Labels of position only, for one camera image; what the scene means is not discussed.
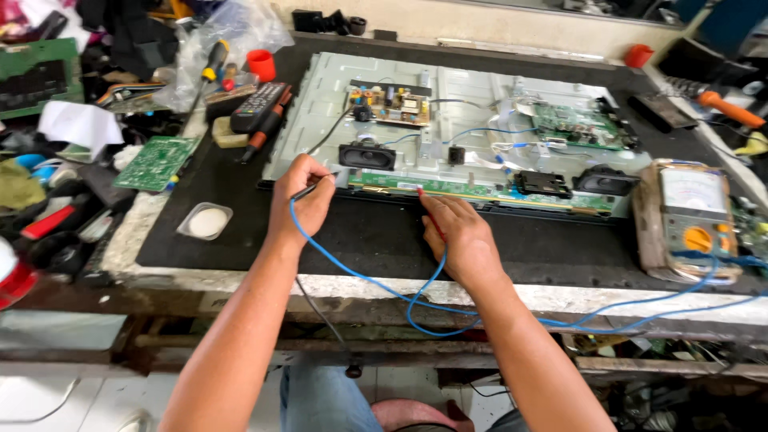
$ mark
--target forearm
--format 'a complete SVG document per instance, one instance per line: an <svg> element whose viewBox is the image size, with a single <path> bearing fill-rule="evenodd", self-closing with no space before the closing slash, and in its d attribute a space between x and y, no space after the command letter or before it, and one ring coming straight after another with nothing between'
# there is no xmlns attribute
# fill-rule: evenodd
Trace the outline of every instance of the forearm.
<svg viewBox="0 0 768 432"><path fill-rule="evenodd" d="M533 431L614 430L589 386L508 277L472 291L502 376Z"/></svg>
<svg viewBox="0 0 768 432"><path fill-rule="evenodd" d="M267 238L181 372L162 431L245 430L296 276L300 246Z"/></svg>

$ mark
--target plastic bag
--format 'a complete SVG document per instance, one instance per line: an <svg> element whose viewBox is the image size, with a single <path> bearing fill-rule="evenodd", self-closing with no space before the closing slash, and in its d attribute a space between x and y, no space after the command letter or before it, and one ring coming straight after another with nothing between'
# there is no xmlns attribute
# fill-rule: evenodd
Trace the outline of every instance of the plastic bag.
<svg viewBox="0 0 768 432"><path fill-rule="evenodd" d="M223 39L230 46L226 63L241 67L246 55L254 49L274 53L284 46L293 45L293 39L283 23L269 6L260 0L228 0L197 30L187 34L178 30L179 52L176 76L171 77L152 99L175 112L189 112L192 108L200 73L208 61L214 44Z"/></svg>

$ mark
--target jeans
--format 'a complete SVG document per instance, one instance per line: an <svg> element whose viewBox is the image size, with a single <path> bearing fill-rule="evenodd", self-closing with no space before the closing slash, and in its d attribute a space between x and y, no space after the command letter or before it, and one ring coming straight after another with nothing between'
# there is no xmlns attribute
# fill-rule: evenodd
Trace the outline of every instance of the jeans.
<svg viewBox="0 0 768 432"><path fill-rule="evenodd" d="M368 401L344 367L286 366L280 382L282 432L382 432ZM488 432L528 432L519 411Z"/></svg>

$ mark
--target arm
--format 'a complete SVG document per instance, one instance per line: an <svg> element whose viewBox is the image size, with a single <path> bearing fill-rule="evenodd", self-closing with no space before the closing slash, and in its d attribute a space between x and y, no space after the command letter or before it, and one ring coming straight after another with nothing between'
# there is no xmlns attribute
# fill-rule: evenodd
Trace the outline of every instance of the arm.
<svg viewBox="0 0 768 432"><path fill-rule="evenodd" d="M475 301L498 366L531 430L615 430L568 356L515 293L488 223L458 198L423 195L421 202L450 245L445 270ZM422 221L424 239L442 258L445 243L429 217Z"/></svg>
<svg viewBox="0 0 768 432"><path fill-rule="evenodd" d="M300 155L275 184L270 229L259 256L181 371L158 430L246 430L306 242L288 203L292 194L317 181L317 188L295 205L304 230L314 235L336 190L330 172Z"/></svg>

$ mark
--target black speaker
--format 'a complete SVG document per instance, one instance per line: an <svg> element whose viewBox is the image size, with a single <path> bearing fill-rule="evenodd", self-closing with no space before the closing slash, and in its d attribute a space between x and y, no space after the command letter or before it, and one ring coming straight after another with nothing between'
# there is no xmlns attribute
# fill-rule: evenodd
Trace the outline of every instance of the black speaker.
<svg viewBox="0 0 768 432"><path fill-rule="evenodd" d="M629 194L640 183L639 177L626 175L606 164L587 168L580 176L573 178L574 191L592 192L593 194L619 195Z"/></svg>
<svg viewBox="0 0 768 432"><path fill-rule="evenodd" d="M339 163L345 167L395 170L397 153L388 148L340 145Z"/></svg>

